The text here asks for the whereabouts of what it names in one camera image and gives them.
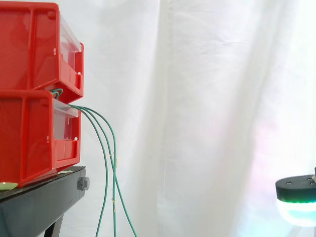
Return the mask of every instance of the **screw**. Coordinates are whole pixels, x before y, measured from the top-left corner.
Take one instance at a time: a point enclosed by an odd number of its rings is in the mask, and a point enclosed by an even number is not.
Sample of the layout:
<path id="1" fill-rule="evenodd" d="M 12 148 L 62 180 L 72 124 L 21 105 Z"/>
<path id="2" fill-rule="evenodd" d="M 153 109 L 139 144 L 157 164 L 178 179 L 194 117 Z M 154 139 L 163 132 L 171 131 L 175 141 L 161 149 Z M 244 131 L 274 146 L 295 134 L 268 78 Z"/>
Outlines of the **screw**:
<path id="1" fill-rule="evenodd" d="M 88 177 L 80 177 L 77 182 L 77 189 L 81 191 L 88 190 L 90 187 L 90 179 Z"/>

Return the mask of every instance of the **wire bundle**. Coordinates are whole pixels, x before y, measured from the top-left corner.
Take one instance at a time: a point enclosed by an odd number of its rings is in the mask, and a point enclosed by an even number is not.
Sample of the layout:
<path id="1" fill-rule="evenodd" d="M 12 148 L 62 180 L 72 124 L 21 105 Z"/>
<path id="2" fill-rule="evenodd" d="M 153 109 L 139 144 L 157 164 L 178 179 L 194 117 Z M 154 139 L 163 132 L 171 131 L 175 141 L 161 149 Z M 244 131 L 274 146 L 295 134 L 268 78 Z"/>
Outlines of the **wire bundle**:
<path id="1" fill-rule="evenodd" d="M 71 107 L 73 108 L 76 108 L 78 110 L 80 110 L 88 119 L 89 121 L 91 122 L 97 136 L 98 136 L 98 139 L 100 141 L 100 144 L 101 144 L 101 147 L 102 147 L 102 151 L 103 151 L 103 156 L 104 156 L 104 163 L 105 163 L 105 173 L 106 173 L 106 183 L 105 183 L 105 192 L 104 192 L 104 200 L 103 200 L 103 205 L 102 205 L 102 209 L 101 209 L 101 214 L 100 214 L 100 218 L 99 218 L 99 223 L 98 223 L 98 228 L 97 228 L 97 232 L 95 234 L 96 237 L 98 237 L 98 234 L 99 234 L 99 231 L 100 231 L 100 226 L 101 226 L 101 221 L 102 221 L 102 217 L 103 217 L 103 212 L 104 212 L 104 207 L 105 207 L 105 203 L 106 203 L 106 199 L 107 199 L 107 192 L 108 192 L 108 163 L 107 163 L 107 159 L 106 159 L 106 152 L 105 152 L 105 148 L 104 148 L 104 144 L 102 142 L 102 139 L 100 137 L 100 134 L 98 132 L 98 129 L 96 128 L 94 122 L 92 121 L 92 119 L 89 117 L 89 115 L 96 121 L 96 123 L 98 124 L 98 126 L 100 127 L 105 139 L 106 139 L 106 142 L 107 142 L 107 146 L 108 146 L 108 151 L 109 151 L 109 154 L 110 154 L 110 161 L 111 161 L 111 167 L 112 167 L 112 170 L 113 170 L 113 190 L 112 190 L 112 202 L 113 202 L 113 229 L 114 229 L 114 237 L 117 236 L 117 230 L 116 230 L 116 204 L 115 204 L 115 187 L 118 188 L 118 194 L 119 194 L 119 198 L 122 202 L 122 206 L 123 206 L 123 209 L 124 209 L 124 212 L 125 212 L 125 215 L 127 217 L 127 220 L 129 222 L 129 225 L 131 226 L 131 229 L 135 235 L 135 237 L 137 237 L 137 233 L 132 225 L 132 222 L 129 218 L 129 215 L 127 213 L 127 210 L 126 210 L 126 207 L 125 207 L 125 204 L 124 204 L 124 200 L 123 200 L 123 197 L 122 197 L 122 193 L 120 191 L 120 188 L 119 188 L 119 182 L 118 182 L 118 179 L 117 179 L 117 176 L 116 176 L 116 163 L 117 163 L 117 147 L 116 147 L 116 140 L 115 140 L 115 135 L 114 135 L 114 132 L 113 132 L 113 129 L 111 127 L 111 125 L 109 124 L 109 122 L 101 115 L 99 114 L 98 112 L 94 111 L 93 109 L 90 109 L 88 107 L 82 107 L 82 106 L 75 106 L 75 105 L 70 105 Z M 98 121 L 98 119 L 93 115 L 93 113 L 95 113 L 97 116 L 99 116 L 109 127 L 111 133 L 112 133 L 112 137 L 113 137 L 113 142 L 114 142 L 114 155 L 112 154 L 111 152 L 111 146 L 110 146 L 110 142 L 109 142 L 109 139 L 102 127 L 102 125 L 100 124 L 100 122 Z"/>

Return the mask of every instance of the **glowing light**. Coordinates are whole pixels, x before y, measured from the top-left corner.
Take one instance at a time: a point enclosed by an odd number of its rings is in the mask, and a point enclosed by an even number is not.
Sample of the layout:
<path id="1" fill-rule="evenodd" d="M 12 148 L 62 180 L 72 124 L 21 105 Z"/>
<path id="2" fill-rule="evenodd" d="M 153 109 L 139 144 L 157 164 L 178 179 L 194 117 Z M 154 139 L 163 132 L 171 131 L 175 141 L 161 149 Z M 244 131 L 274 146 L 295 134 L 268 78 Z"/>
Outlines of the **glowing light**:
<path id="1" fill-rule="evenodd" d="M 316 202 L 291 203 L 277 200 L 281 216 L 295 226 L 316 226 Z"/>

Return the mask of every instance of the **red plastic frame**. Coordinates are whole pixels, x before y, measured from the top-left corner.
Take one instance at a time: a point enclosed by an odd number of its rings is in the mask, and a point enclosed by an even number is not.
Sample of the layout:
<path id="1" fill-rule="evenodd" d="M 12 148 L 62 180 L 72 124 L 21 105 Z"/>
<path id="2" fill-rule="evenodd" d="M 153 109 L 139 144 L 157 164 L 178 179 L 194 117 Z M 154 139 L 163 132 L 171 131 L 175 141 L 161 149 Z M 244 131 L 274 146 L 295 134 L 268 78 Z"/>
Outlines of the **red plastic frame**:
<path id="1" fill-rule="evenodd" d="M 0 182 L 22 187 L 80 161 L 81 113 L 72 139 L 55 140 L 49 91 L 0 90 L 0 115 Z"/>
<path id="2" fill-rule="evenodd" d="M 83 44 L 73 69 L 63 59 L 55 3 L 0 1 L 0 89 L 62 88 L 59 100 L 83 96 Z"/>

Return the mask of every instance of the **black table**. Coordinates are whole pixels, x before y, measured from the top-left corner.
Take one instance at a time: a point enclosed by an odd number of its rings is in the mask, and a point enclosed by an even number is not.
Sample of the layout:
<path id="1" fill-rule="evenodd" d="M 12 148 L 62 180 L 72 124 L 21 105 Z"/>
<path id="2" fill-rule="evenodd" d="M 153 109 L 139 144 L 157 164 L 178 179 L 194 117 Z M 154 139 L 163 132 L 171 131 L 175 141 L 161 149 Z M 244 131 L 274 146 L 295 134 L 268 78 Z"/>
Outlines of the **black table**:
<path id="1" fill-rule="evenodd" d="M 85 167 L 73 166 L 51 179 L 0 191 L 0 237 L 59 236 L 64 213 L 89 188 Z"/>

